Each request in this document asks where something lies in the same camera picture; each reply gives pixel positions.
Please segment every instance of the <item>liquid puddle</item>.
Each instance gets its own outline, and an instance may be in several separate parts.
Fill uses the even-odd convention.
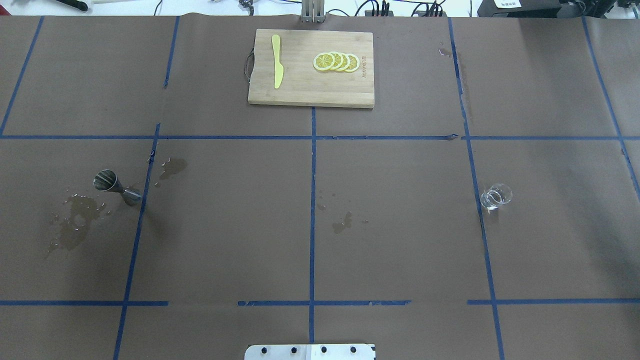
[[[166,163],[162,164],[162,174],[160,174],[160,180],[167,180],[171,175],[178,174],[187,167],[187,161],[185,159],[169,158]]]
[[[446,56],[448,58],[451,58],[451,53],[445,49],[439,48],[438,52],[440,53],[440,55],[442,56]]]
[[[344,220],[343,220],[342,222],[337,222],[337,223],[336,223],[336,222],[334,222],[334,223],[332,224],[332,226],[333,226],[333,233],[334,233],[334,234],[340,234],[343,230],[345,230],[345,229],[347,229],[347,228],[351,227],[351,222],[352,222],[352,220],[351,220],[351,215],[352,215],[352,214],[351,214],[351,212],[349,211],[349,212],[347,213],[347,215],[344,215]]]
[[[47,257],[56,249],[71,251],[85,241],[91,223],[100,218],[100,213],[106,205],[98,205],[95,199],[75,194],[70,196],[64,204],[71,203],[69,216],[64,218],[58,226],[57,236],[49,243]],[[53,222],[59,222],[60,217],[54,214]]]

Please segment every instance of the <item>glass cup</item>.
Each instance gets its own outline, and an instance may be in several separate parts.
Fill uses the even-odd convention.
[[[491,185],[489,190],[480,195],[480,203],[487,210],[496,210],[502,205],[509,204],[512,197],[513,192],[511,192],[510,187],[502,183],[497,183]]]

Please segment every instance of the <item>lemon slice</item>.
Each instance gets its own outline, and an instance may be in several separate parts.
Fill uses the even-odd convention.
[[[332,53],[319,53],[314,58],[314,67],[316,70],[327,71],[331,69],[334,61],[335,57]]]
[[[338,68],[342,67],[342,65],[345,62],[344,54],[338,53],[337,51],[332,51],[331,54],[335,58],[335,60],[333,61],[333,66],[331,67],[331,69],[335,70],[335,69],[338,69]]]
[[[354,54],[345,54],[349,58],[349,66],[344,72],[354,72],[360,68],[360,59]]]
[[[345,62],[342,64],[341,67],[335,69],[336,71],[345,71],[346,69],[349,68],[349,65],[351,64],[351,58],[349,56],[347,56],[347,54],[343,54],[340,53],[340,55],[345,59]]]

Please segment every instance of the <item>brown table surface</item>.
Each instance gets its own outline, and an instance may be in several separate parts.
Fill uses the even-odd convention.
[[[299,19],[0,17],[0,359],[640,358],[640,22]],[[373,32],[374,109],[249,105],[257,28]]]

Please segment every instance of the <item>jigger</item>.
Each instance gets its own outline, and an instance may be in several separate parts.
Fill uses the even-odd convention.
[[[142,200],[142,196],[137,189],[123,188],[118,180],[118,176],[111,170],[103,170],[93,178],[93,187],[102,192],[115,192],[122,196],[127,205],[135,205]]]

